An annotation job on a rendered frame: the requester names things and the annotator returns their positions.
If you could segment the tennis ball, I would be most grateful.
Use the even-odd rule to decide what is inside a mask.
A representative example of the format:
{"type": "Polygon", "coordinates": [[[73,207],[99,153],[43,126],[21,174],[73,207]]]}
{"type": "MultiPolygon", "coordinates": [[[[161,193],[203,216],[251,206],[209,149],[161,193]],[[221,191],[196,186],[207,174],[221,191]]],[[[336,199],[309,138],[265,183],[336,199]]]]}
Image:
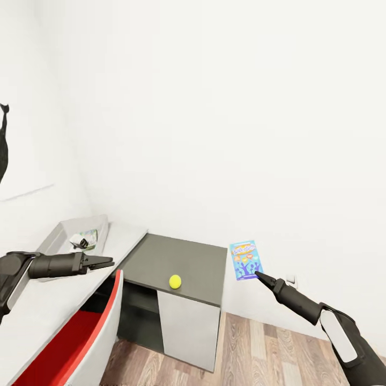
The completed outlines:
{"type": "Polygon", "coordinates": [[[181,280],[180,280],[180,277],[177,276],[177,275],[174,275],[172,276],[170,279],[169,279],[169,284],[170,284],[170,287],[171,288],[178,288],[181,284],[181,280]]]}

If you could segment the board game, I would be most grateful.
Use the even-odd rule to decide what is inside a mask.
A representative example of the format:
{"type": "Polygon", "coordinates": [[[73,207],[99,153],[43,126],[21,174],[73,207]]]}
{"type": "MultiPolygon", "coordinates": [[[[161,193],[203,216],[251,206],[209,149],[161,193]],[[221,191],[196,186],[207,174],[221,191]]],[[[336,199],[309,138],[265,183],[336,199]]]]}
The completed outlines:
{"type": "Polygon", "coordinates": [[[237,280],[258,278],[264,273],[254,240],[229,244],[237,280]]]}
{"type": "Polygon", "coordinates": [[[82,249],[83,252],[85,252],[86,250],[94,249],[97,245],[97,229],[92,229],[77,234],[85,238],[85,240],[89,243],[86,249],[82,249]]]}

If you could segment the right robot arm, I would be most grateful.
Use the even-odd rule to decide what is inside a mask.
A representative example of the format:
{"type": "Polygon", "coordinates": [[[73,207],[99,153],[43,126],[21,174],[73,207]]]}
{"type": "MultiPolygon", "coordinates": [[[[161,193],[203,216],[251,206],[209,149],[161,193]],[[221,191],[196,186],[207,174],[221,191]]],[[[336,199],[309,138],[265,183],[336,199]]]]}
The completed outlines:
{"type": "Polygon", "coordinates": [[[255,271],[258,280],[268,287],[281,305],[285,305],[314,326],[320,319],[334,353],[350,386],[386,386],[386,366],[360,335],[353,318],[323,302],[319,304],[298,292],[296,275],[286,281],[255,271]]]}

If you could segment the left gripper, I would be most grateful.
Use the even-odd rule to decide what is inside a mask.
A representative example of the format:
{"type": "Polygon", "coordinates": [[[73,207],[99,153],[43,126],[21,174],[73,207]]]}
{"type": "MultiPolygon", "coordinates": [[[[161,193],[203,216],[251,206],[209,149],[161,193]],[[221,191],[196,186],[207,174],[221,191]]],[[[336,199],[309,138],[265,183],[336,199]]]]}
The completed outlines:
{"type": "Polygon", "coordinates": [[[114,266],[113,257],[86,255],[83,251],[75,254],[57,254],[50,259],[48,277],[86,275],[88,271],[114,266]]]}

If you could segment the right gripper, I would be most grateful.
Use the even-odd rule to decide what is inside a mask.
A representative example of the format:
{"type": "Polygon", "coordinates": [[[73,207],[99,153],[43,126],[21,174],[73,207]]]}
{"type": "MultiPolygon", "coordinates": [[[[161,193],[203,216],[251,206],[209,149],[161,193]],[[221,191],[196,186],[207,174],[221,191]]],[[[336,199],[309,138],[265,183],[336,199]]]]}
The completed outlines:
{"type": "MultiPolygon", "coordinates": [[[[255,271],[258,275],[258,280],[268,287],[281,305],[285,305],[298,315],[300,315],[302,306],[306,299],[310,299],[294,288],[288,286],[286,281],[279,278],[268,276],[267,274],[255,271]]],[[[301,315],[300,315],[301,316],[301,315]]]]}

